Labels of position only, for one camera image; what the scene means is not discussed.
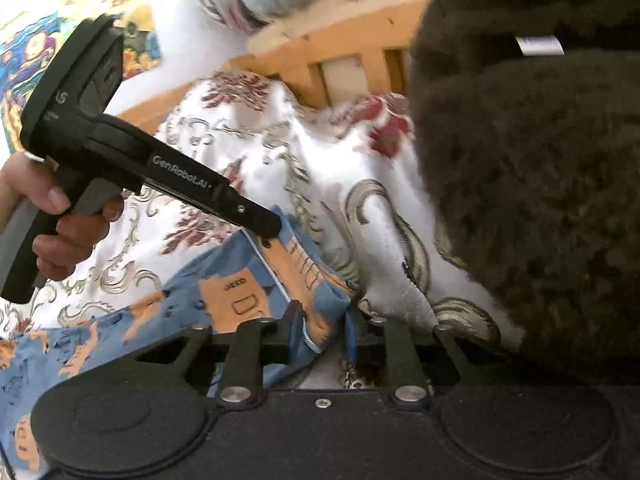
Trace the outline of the wooden bed frame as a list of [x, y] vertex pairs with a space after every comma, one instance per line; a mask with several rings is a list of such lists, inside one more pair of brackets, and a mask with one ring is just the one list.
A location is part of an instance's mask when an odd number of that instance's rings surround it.
[[198, 0], [149, 0], [162, 62], [125, 81], [108, 109], [153, 132], [195, 81], [223, 68], [279, 79], [312, 107], [405, 92], [427, 1], [319, 0], [247, 37], [216, 24]]

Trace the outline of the white floral bedspread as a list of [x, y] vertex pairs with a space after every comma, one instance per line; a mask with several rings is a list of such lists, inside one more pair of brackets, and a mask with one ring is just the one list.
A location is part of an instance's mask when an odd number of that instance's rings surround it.
[[[448, 322], [512, 348], [521, 342], [522, 332], [451, 252], [420, 179], [402, 96], [364, 96], [317, 112], [280, 82], [220, 72], [186, 95], [157, 136], [241, 195], [293, 217], [317, 244], [345, 244], [358, 270], [351, 304], [364, 313], [420, 328]], [[206, 220], [232, 226], [150, 188], [116, 200], [105, 217], [101, 239], [72, 272], [54, 274], [26, 304], [2, 304], [1, 340], [29, 325], [58, 324], [62, 307], [96, 300], [98, 290], [124, 304], [148, 296], [175, 274], [167, 249], [196, 252]], [[342, 319], [314, 362], [273, 386], [367, 385], [337, 347]], [[43, 474], [11, 466], [3, 452], [3, 478]]]

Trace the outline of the blue orange patterned pants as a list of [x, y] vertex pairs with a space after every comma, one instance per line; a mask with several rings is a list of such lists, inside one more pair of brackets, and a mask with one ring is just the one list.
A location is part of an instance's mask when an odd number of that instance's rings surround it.
[[58, 324], [19, 328], [1, 341], [1, 446], [11, 466], [42, 474], [30, 414], [49, 388], [196, 324], [233, 333], [256, 318], [282, 318], [288, 303], [305, 312], [291, 364], [270, 364], [268, 386], [308, 367], [326, 348], [359, 290], [345, 244], [326, 249], [284, 214], [282, 231], [264, 242], [206, 220], [196, 252], [167, 249], [174, 276], [124, 304], [98, 290], [96, 300], [62, 307]]

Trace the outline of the starry night wall drawing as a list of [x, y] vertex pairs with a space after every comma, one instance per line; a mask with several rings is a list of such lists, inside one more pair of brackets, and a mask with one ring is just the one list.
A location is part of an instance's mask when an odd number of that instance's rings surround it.
[[[106, 13], [115, 19], [124, 37], [122, 78], [130, 79], [160, 64], [160, 43], [148, 4], [121, 4]], [[56, 11], [20, 30], [2, 29], [1, 131], [11, 154], [23, 149], [21, 114], [27, 100], [64, 42], [85, 19], [82, 14], [71, 18]]]

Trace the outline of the dark fuzzy blanket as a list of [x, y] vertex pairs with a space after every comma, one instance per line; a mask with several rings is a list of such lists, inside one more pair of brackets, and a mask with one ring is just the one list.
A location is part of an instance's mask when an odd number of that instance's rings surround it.
[[452, 254], [548, 373], [639, 381], [639, 0], [431, 0], [416, 154]]

